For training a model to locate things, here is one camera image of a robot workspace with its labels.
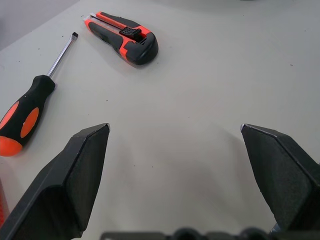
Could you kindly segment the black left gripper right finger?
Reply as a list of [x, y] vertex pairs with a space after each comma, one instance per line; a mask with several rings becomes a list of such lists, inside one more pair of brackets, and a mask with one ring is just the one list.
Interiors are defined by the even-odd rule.
[[320, 231], [320, 164], [289, 135], [243, 124], [255, 181], [282, 231]]

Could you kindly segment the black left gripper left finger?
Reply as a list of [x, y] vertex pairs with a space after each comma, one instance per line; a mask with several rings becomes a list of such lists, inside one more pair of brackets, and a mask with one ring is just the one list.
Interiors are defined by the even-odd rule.
[[100, 186], [110, 125], [73, 135], [35, 177], [0, 227], [0, 240], [72, 240], [87, 229]]

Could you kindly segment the black orange flathead screwdriver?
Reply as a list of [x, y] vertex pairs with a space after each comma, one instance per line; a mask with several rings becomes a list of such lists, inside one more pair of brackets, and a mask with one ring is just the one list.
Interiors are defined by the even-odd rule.
[[0, 156], [17, 155], [31, 139], [40, 122], [46, 100], [56, 87], [52, 76], [77, 38], [78, 34], [73, 32], [48, 73], [36, 76], [28, 91], [10, 107], [0, 120]]

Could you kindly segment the orange black utility knife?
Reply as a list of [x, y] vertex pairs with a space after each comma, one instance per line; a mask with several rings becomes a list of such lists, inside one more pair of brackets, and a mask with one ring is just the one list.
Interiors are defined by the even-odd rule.
[[159, 45], [154, 33], [133, 20], [99, 11], [83, 21], [91, 33], [132, 65], [148, 64], [158, 54]]

